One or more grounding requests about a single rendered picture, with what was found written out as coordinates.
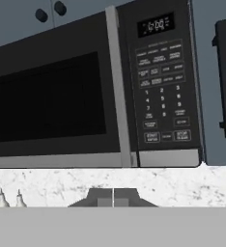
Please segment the black microwave door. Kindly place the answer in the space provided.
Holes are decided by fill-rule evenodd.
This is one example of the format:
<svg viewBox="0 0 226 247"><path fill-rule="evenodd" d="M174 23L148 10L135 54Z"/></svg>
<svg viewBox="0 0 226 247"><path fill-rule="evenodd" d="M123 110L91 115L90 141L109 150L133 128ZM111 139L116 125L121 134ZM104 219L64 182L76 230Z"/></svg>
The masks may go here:
<svg viewBox="0 0 226 247"><path fill-rule="evenodd" d="M105 10L0 47L0 169L124 168Z"/></svg>

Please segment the microwave start button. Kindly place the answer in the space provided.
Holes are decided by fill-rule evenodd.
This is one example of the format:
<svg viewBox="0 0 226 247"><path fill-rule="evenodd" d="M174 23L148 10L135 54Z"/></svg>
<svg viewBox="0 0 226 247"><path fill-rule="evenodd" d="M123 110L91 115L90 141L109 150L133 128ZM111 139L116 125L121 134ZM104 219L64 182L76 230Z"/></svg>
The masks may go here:
<svg viewBox="0 0 226 247"><path fill-rule="evenodd" d="M144 140L146 143L159 143L160 133L159 132L145 132Z"/></svg>

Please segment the black microwave oven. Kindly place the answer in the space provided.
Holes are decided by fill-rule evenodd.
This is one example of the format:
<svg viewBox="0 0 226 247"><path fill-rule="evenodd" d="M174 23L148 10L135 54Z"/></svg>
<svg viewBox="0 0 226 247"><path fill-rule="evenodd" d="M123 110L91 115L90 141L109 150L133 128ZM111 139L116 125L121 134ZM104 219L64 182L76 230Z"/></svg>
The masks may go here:
<svg viewBox="0 0 226 247"><path fill-rule="evenodd" d="M190 0L133 0L115 8L130 168L198 166L204 154ZM145 132L159 132L160 142L146 143Z"/></svg>

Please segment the black round cupboard knob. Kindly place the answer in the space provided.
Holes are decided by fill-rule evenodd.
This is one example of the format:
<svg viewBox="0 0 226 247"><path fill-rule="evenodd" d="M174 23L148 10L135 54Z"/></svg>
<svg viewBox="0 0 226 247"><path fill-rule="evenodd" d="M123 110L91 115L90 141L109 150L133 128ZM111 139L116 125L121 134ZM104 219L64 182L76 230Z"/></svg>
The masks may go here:
<svg viewBox="0 0 226 247"><path fill-rule="evenodd" d="M60 15L60 16L63 16L66 14L67 12L67 7L61 2L61 1L57 1L55 4L54 4L54 11Z"/></svg>
<svg viewBox="0 0 226 247"><path fill-rule="evenodd" d="M47 21L47 19L48 19L47 13L42 9L37 9L36 10L35 17L36 17L37 20L39 20L42 23L45 23Z"/></svg>

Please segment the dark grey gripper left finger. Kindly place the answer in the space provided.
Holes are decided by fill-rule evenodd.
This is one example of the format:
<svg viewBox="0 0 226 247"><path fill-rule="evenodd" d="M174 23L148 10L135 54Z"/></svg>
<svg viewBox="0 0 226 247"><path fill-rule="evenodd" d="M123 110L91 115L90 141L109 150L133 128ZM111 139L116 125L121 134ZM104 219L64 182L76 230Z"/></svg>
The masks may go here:
<svg viewBox="0 0 226 247"><path fill-rule="evenodd" d="M107 206L112 207L112 189L111 188L90 188L87 197L71 204L70 207L93 207Z"/></svg>

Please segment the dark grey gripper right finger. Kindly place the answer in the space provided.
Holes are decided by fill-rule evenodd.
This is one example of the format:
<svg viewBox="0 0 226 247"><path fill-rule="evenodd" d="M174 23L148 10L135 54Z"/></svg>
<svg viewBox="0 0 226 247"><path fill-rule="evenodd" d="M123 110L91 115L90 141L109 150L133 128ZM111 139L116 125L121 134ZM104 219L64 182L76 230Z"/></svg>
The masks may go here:
<svg viewBox="0 0 226 247"><path fill-rule="evenodd" d="M156 205L142 199L136 188L115 188L114 189L114 207L122 206L153 206Z"/></svg>

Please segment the tall blue-grey cupboard door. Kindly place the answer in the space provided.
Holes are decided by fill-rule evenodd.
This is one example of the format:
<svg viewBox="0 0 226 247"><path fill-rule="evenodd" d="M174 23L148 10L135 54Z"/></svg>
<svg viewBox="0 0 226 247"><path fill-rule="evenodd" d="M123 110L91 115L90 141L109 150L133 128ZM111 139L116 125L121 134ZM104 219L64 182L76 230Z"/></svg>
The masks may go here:
<svg viewBox="0 0 226 247"><path fill-rule="evenodd" d="M223 121L214 24L226 19L226 0L192 0L196 50L201 89L205 162L210 166L226 166L226 138Z"/></svg>

